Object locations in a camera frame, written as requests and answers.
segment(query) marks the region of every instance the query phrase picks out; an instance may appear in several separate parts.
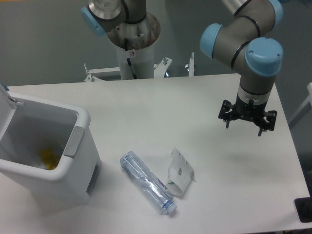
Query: blue joint cover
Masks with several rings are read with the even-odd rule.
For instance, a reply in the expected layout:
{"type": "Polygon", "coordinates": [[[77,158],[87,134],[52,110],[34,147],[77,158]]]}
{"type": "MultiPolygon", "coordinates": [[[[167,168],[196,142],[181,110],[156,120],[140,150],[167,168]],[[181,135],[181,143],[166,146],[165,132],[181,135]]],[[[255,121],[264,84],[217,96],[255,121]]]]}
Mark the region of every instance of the blue joint cover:
{"type": "Polygon", "coordinates": [[[215,39],[218,35],[221,24],[213,23],[204,31],[203,35],[200,38],[200,49],[204,52],[205,55],[213,59],[213,51],[215,45],[215,39]]]}
{"type": "Polygon", "coordinates": [[[269,0],[272,6],[274,7],[275,11],[275,24],[274,27],[276,27],[283,18],[284,12],[283,12],[283,7],[282,4],[279,2],[279,0],[269,0]]]}
{"type": "Polygon", "coordinates": [[[249,43],[245,59],[252,71],[264,77],[272,77],[281,69],[283,47],[274,39],[256,38],[249,43]]]}
{"type": "Polygon", "coordinates": [[[81,9],[82,17],[89,28],[98,36],[103,36],[106,34],[102,26],[97,22],[97,20],[92,16],[89,10],[84,6],[81,9]]]}

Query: bottle label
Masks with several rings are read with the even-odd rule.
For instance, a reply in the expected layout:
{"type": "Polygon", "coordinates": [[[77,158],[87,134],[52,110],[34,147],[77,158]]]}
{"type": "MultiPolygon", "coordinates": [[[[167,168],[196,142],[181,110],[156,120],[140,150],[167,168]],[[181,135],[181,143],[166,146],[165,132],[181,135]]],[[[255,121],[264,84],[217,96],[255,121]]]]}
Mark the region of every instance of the bottle label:
{"type": "Polygon", "coordinates": [[[160,181],[160,179],[157,178],[157,180],[158,180],[158,182],[160,183],[160,185],[164,188],[164,190],[165,190],[167,193],[170,193],[170,194],[171,194],[170,190],[160,181]]]}

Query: robotic arm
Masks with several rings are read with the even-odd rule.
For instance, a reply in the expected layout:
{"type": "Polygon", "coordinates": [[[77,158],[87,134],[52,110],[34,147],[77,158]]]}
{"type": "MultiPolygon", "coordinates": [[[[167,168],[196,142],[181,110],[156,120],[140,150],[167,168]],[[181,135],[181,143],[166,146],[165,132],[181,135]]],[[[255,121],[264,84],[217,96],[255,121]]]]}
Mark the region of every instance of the robotic arm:
{"type": "Polygon", "coordinates": [[[121,79],[154,78],[160,24],[146,12],[146,0],[89,0],[81,12],[92,31],[107,33],[116,47],[121,79]]]}
{"type": "Polygon", "coordinates": [[[224,100],[219,118],[226,122],[243,119],[263,131],[273,131],[277,111],[265,112],[283,58],[282,46],[262,38],[281,21],[283,9],[278,0],[222,0],[234,14],[228,26],[210,25],[200,41],[201,50],[212,59],[241,75],[234,105],[224,100]]]}
{"type": "MultiPolygon", "coordinates": [[[[283,9],[278,0],[222,2],[235,20],[228,26],[210,25],[200,41],[200,48],[207,56],[241,75],[235,104],[224,100],[219,118],[226,122],[226,128],[232,120],[253,122],[259,127],[260,136],[263,131],[274,130],[277,111],[265,112],[265,107],[283,58],[281,45],[262,36],[279,24],[283,9]]],[[[146,13],[146,0],[89,0],[82,13],[96,34],[108,32],[117,48],[130,51],[125,58],[117,53],[121,79],[154,77],[154,58],[148,62],[140,59],[154,54],[139,55],[160,34],[159,22],[146,13]]]]}

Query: bin lid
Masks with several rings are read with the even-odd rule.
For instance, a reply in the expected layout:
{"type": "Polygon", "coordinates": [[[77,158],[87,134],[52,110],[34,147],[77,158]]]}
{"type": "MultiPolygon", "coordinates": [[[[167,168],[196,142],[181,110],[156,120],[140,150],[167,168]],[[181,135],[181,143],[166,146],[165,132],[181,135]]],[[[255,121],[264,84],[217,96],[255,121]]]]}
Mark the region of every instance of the bin lid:
{"type": "Polygon", "coordinates": [[[0,85],[0,140],[9,126],[15,110],[16,101],[0,85]]]}

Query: white bin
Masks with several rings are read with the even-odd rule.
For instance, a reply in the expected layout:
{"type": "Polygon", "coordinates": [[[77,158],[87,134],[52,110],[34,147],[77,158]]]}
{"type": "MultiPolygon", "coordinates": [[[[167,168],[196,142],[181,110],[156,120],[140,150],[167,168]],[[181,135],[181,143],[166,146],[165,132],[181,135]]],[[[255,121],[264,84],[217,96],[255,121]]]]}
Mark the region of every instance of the white bin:
{"type": "Polygon", "coordinates": [[[82,107],[0,85],[0,172],[34,193],[87,202],[101,167],[89,125],[82,107]],[[54,170],[46,170],[40,157],[48,148],[61,156],[54,170]]]}

